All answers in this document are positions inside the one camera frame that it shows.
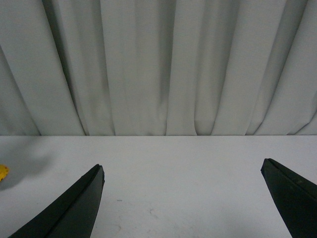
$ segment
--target white curtain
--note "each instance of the white curtain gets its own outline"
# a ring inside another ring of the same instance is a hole
[[[317,0],[0,0],[1,135],[317,134]]]

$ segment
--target white table surface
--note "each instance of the white table surface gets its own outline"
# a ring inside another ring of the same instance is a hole
[[[273,158],[317,183],[317,136],[0,137],[0,237],[99,163],[92,238],[290,238],[260,172]]]

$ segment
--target tabletop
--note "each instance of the tabletop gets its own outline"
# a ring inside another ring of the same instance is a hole
[[[317,183],[317,136],[0,136],[0,238],[95,164],[92,238],[291,238],[260,172],[273,158]]]

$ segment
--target yellow toy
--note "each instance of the yellow toy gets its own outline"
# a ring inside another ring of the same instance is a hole
[[[10,169],[7,166],[0,165],[0,181],[8,175],[9,171]]]

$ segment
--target yellow object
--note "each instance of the yellow object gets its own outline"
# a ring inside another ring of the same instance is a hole
[[[8,175],[9,171],[10,169],[7,166],[0,165],[0,181]]]

